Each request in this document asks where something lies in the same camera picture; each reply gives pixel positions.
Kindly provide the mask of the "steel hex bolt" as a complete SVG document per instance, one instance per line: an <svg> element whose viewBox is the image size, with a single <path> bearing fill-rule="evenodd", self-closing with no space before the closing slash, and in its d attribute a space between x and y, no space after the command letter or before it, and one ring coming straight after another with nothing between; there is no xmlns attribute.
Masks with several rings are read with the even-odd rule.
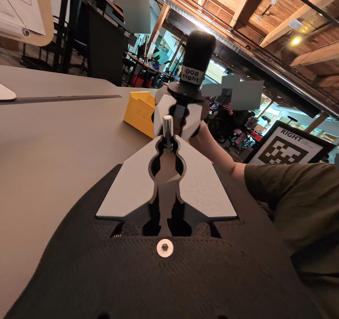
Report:
<svg viewBox="0 0 339 319"><path fill-rule="evenodd" d="M173 117L165 115L163 117L163 148L167 153L172 153L174 148Z"/></svg>

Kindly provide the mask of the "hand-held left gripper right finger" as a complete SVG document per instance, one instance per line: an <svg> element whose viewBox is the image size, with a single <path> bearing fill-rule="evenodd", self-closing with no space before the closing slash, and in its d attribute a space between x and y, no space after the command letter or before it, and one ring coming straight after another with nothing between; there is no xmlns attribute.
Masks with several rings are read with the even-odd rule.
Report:
<svg viewBox="0 0 339 319"><path fill-rule="evenodd" d="M204 223L237 219L237 213L213 163L175 135L175 169L179 174L175 203L167 224L172 236L191 236Z"/></svg>

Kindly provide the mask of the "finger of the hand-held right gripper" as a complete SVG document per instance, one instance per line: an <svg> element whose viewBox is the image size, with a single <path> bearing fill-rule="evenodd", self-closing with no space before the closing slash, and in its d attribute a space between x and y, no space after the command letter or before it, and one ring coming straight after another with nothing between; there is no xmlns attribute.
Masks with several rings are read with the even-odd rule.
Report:
<svg viewBox="0 0 339 319"><path fill-rule="evenodd" d="M209 113L209 103L191 103L187 106L188 115L184 118L184 125L181 131L181 138L189 140L200 127L201 121Z"/></svg>
<svg viewBox="0 0 339 319"><path fill-rule="evenodd" d="M168 90L158 90L155 94L154 138L162 134L163 117L169 115L169 110L177 103Z"/></svg>

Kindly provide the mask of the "instruction sheet on wooden board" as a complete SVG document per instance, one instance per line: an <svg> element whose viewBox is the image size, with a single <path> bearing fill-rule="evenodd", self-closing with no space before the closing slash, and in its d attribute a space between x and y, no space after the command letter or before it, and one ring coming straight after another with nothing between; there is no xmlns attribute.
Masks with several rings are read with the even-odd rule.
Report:
<svg viewBox="0 0 339 319"><path fill-rule="evenodd" d="M38 0L38 3L39 3L43 23L44 23L45 35L38 35L33 32L30 37L22 38L22 39L10 38L10 37L0 34L1 37L12 39L18 42L28 43L30 45L35 45L35 46L45 46L49 44L53 39L53 33L54 33L51 0Z"/></svg>

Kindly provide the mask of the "black mesh panel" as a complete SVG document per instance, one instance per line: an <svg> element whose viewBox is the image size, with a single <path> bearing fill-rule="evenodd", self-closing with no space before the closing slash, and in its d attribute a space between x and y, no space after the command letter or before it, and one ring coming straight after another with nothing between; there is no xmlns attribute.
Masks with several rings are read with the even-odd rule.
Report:
<svg viewBox="0 0 339 319"><path fill-rule="evenodd" d="M124 33L87 4L87 76L120 87Z"/></svg>

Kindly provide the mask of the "yellow plastic bin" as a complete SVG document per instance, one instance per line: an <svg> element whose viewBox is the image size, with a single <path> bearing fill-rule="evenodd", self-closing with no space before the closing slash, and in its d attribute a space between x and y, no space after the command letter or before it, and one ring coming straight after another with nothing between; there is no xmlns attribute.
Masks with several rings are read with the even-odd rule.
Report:
<svg viewBox="0 0 339 319"><path fill-rule="evenodd" d="M154 123L151 119L154 110L155 96L150 91L133 91L130 93L123 120L154 139Z"/></svg>

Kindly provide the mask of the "white page ledge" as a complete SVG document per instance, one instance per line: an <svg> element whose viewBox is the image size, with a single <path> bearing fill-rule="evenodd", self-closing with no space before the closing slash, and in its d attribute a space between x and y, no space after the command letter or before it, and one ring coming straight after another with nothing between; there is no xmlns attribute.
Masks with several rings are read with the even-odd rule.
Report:
<svg viewBox="0 0 339 319"><path fill-rule="evenodd" d="M26 27L20 25L12 24L6 21L0 22L0 32L11 38L28 38L30 37L30 31Z"/></svg>

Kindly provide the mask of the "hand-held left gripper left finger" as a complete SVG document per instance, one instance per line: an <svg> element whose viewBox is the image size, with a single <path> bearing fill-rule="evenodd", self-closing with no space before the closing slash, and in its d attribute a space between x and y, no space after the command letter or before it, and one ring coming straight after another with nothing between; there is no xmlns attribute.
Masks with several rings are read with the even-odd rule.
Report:
<svg viewBox="0 0 339 319"><path fill-rule="evenodd" d="M133 154L121 165L96 217L133 223L145 236L158 236L161 226L158 186L151 165L159 156L162 136Z"/></svg>

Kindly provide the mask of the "black slanted pole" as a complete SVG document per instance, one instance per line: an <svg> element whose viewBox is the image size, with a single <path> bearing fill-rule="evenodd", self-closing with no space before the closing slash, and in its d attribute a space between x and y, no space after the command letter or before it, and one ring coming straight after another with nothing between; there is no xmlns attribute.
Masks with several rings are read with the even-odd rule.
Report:
<svg viewBox="0 0 339 319"><path fill-rule="evenodd" d="M63 40L64 29L65 29L67 4L68 4L68 0L61 0L57 37L56 37L56 44L55 44L54 58L53 58L53 71L54 72L58 72L58 67L59 67L59 59L61 55L62 40Z"/></svg>

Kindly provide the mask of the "person's olive shirt torso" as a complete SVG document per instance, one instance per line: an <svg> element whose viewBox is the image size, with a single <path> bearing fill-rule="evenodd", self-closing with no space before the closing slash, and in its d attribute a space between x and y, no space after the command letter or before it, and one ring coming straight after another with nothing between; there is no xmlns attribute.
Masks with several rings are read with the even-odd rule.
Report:
<svg viewBox="0 0 339 319"><path fill-rule="evenodd" d="M266 203L292 264L323 318L339 317L339 174L334 164L247 164L249 193Z"/></svg>

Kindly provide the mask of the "black framed marker sign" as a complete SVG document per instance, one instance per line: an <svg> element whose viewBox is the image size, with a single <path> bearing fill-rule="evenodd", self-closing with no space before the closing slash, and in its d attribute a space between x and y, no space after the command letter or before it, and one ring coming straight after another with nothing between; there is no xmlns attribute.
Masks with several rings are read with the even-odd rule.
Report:
<svg viewBox="0 0 339 319"><path fill-rule="evenodd" d="M244 159L244 164L316 163L335 145L276 121Z"/></svg>

